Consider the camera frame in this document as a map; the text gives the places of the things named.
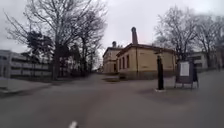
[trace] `roof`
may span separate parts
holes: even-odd
[[[117,56],[119,57],[119,56],[123,55],[125,52],[127,52],[131,48],[141,48],[141,49],[149,49],[149,50],[153,50],[153,51],[163,51],[163,52],[175,53],[175,51],[171,50],[171,49],[160,48],[160,47],[155,47],[155,46],[145,45],[145,44],[132,44],[131,43],[128,46],[126,46],[124,49],[122,49],[117,54]]]
[[[106,55],[106,53],[109,51],[109,50],[112,50],[112,51],[120,51],[122,50],[123,48],[118,48],[118,47],[108,47],[107,50],[104,52],[103,54],[103,57]]]

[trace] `sidewalk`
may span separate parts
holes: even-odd
[[[40,82],[29,82],[24,80],[0,78],[0,93],[12,94],[26,91],[34,91],[42,88],[47,88],[51,84]]]

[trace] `sign board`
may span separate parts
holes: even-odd
[[[176,83],[193,84],[193,66],[190,61],[179,61],[176,70]]]
[[[180,76],[189,76],[190,64],[189,62],[180,62]]]

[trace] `white lane marking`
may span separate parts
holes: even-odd
[[[70,125],[69,128],[78,128],[78,123],[76,121],[73,121]]]

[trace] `yellow building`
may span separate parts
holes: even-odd
[[[164,76],[175,71],[175,52],[170,49],[138,44],[136,28],[132,28],[132,43],[125,48],[108,48],[104,53],[104,73],[118,72],[126,79],[157,77],[157,56],[163,63]]]
[[[104,74],[117,74],[117,54],[122,50],[117,47],[116,42],[113,42],[113,47],[108,47],[103,54],[103,73]]]
[[[163,63],[164,76],[174,74],[175,55],[172,50],[149,45],[129,44],[117,54],[118,73],[127,79],[150,79],[157,76],[157,55]]]

